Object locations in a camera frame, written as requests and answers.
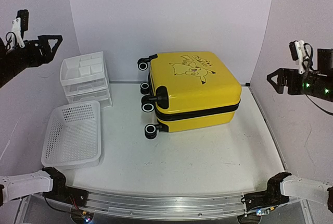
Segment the yellow Pikachu hard-shell suitcase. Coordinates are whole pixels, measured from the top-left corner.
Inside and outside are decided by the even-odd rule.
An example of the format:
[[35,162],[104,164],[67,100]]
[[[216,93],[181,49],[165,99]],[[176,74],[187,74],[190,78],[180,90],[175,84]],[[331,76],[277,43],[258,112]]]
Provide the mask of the yellow Pikachu hard-shell suitcase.
[[228,123],[241,101],[241,85],[213,53],[157,53],[137,61],[148,80],[140,84],[141,109],[156,123],[144,127],[145,137]]

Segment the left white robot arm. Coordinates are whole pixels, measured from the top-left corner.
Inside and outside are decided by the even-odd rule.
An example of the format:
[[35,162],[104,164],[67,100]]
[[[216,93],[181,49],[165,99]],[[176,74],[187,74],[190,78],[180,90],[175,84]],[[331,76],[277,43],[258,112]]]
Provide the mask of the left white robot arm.
[[[1,86],[27,68],[50,63],[63,38],[61,35],[39,35],[25,40],[25,47],[8,50],[1,41]],[[77,207],[86,205],[88,192],[66,185],[66,176],[54,167],[44,167],[35,173],[1,176],[1,205],[23,196],[42,193],[43,197]]]

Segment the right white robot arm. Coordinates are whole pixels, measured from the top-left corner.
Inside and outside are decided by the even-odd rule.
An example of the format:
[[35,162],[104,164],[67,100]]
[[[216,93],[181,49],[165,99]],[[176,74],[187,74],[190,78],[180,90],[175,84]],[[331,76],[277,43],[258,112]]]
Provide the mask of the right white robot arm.
[[[291,57],[297,69],[279,68],[267,75],[268,83],[278,94],[304,95],[332,102],[332,50],[317,50],[317,68],[313,68],[314,51],[309,43],[293,41],[289,44]],[[267,181],[266,189],[246,193],[241,202],[248,213],[258,216],[297,197],[327,206],[332,211],[332,185],[303,179],[289,172],[280,172]]]

